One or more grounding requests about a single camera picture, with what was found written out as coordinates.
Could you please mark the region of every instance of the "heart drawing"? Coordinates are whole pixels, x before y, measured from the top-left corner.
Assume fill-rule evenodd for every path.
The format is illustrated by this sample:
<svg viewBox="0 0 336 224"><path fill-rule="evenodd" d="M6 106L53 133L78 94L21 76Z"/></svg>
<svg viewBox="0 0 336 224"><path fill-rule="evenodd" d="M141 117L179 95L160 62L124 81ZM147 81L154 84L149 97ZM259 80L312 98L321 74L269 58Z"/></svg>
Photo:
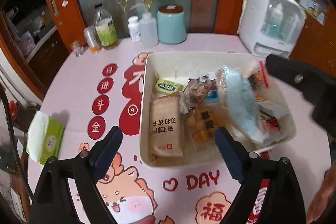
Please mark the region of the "heart drawing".
<svg viewBox="0 0 336 224"><path fill-rule="evenodd" d="M162 183L162 187L163 189L165 189L168 192L173 192L176 190L177 186L178 186L178 181L176 178L171 178L170 180L165 180Z"/></svg>

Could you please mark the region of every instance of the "brown cracker package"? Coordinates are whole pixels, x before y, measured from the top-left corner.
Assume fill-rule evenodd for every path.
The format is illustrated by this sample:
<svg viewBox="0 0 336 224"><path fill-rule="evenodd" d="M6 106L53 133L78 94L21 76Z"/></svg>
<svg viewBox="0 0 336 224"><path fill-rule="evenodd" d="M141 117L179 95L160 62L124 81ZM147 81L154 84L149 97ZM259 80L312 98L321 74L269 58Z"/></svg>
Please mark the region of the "brown cracker package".
<svg viewBox="0 0 336 224"><path fill-rule="evenodd" d="M151 102L149 151L160 157L184 156L177 97L161 97Z"/></svg>

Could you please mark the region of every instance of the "teal canister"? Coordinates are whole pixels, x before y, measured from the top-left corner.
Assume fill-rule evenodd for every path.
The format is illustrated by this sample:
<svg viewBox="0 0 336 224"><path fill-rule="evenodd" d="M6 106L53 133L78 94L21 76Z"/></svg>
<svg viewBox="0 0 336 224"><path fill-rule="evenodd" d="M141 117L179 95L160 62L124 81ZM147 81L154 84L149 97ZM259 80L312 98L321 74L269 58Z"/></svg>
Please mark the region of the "teal canister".
<svg viewBox="0 0 336 224"><path fill-rule="evenodd" d="M178 44L186 40L184 11L180 5L163 5L157 11L157 33L159 41Z"/></svg>

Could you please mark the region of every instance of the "human hand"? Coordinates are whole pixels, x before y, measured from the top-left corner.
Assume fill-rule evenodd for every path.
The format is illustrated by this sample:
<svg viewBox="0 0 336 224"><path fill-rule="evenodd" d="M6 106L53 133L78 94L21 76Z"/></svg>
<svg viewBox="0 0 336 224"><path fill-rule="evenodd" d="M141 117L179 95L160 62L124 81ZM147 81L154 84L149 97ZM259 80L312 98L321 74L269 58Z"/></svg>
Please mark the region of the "human hand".
<svg viewBox="0 0 336 224"><path fill-rule="evenodd" d="M316 221L320 215L323 213L328 204L328 198L336 190L336 161L333 162L330 169L328 170L321 188L315 194L313 201L311 202L306 219L307 224Z"/></svg>

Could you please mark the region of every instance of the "red circle with chinese character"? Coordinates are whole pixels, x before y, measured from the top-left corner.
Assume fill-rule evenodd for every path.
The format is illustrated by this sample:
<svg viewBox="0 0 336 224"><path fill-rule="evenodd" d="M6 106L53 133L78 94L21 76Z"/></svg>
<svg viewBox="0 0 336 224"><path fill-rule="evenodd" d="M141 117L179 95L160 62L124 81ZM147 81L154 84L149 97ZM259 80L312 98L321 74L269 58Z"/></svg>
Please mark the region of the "red circle with chinese character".
<svg viewBox="0 0 336 224"><path fill-rule="evenodd" d="M114 74L118 69L118 66L116 63L108 64L104 69L103 69L103 76L111 76Z"/></svg>
<svg viewBox="0 0 336 224"><path fill-rule="evenodd" d="M87 133L92 140L99 139L105 131L105 120L102 116L95 116L87 126Z"/></svg>
<svg viewBox="0 0 336 224"><path fill-rule="evenodd" d="M109 107L110 99L106 95L98 96L92 104L92 112L96 115L103 114Z"/></svg>
<svg viewBox="0 0 336 224"><path fill-rule="evenodd" d="M97 86L97 91L100 94L108 92L113 87L113 79L110 77L101 80Z"/></svg>

